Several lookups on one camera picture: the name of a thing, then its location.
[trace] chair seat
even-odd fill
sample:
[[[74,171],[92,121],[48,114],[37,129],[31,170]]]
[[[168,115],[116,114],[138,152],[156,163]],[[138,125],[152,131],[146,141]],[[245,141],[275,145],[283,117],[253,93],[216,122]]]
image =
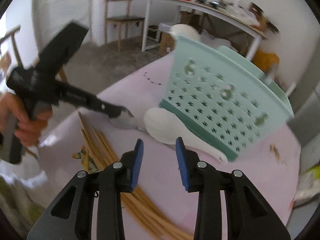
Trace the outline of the chair seat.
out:
[[[133,16],[133,15],[123,15],[107,18],[106,21],[110,22],[130,22],[130,21],[143,21],[143,17]]]

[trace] yellow object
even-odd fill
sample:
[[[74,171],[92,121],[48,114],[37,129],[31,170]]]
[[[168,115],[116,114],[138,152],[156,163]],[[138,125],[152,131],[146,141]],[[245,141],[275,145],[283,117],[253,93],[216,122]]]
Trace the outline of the yellow object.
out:
[[[255,64],[259,69],[266,73],[272,64],[280,63],[280,59],[275,53],[266,53],[261,49],[258,49],[256,55],[254,56],[252,63]]]

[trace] wooden tabletop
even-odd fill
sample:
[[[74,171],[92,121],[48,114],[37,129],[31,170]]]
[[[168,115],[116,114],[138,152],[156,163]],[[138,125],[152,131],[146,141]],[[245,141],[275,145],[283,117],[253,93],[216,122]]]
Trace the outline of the wooden tabletop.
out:
[[[169,2],[170,2],[170,1],[178,1],[178,2],[183,2],[183,3],[185,3],[184,6],[186,6],[186,7],[188,7],[188,4],[192,4],[192,5],[196,5],[196,6],[199,6],[199,7],[203,7],[203,8],[212,10],[213,12],[217,12],[217,13],[220,13],[220,14],[222,14],[222,15],[225,15],[225,16],[229,17],[230,19],[233,19],[233,20],[235,20],[235,21],[243,24],[244,26],[252,29],[252,30],[255,31],[256,33],[260,34],[264,39],[267,38],[264,32],[262,32],[262,31],[260,31],[260,30],[258,30],[258,29],[256,29],[256,28],[254,28],[254,27],[252,27],[251,25],[246,24],[245,22],[239,20],[238,18],[233,17],[232,15],[230,15],[230,14],[224,12],[224,11],[220,11],[220,10],[214,9],[214,8],[212,8],[212,7],[206,6],[206,5],[204,5],[204,4],[196,3],[196,2],[193,2],[193,1],[186,1],[186,0],[167,0],[167,1],[169,1]]]

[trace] chair backrest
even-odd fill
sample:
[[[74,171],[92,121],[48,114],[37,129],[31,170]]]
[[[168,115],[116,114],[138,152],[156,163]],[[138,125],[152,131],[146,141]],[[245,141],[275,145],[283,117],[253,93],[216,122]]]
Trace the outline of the chair backrest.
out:
[[[105,19],[107,19],[108,17],[108,4],[109,2],[118,2],[118,1],[127,1],[128,2],[128,5],[127,5],[127,16],[130,14],[130,9],[131,9],[131,2],[133,0],[104,0],[105,3],[106,3],[106,11],[105,11]]]

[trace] cardboard box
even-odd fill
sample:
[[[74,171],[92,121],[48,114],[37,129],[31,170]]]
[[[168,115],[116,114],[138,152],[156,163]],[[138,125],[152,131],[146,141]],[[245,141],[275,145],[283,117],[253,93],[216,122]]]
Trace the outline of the cardboard box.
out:
[[[174,38],[169,33],[162,32],[159,55],[163,57],[173,50],[174,50]]]

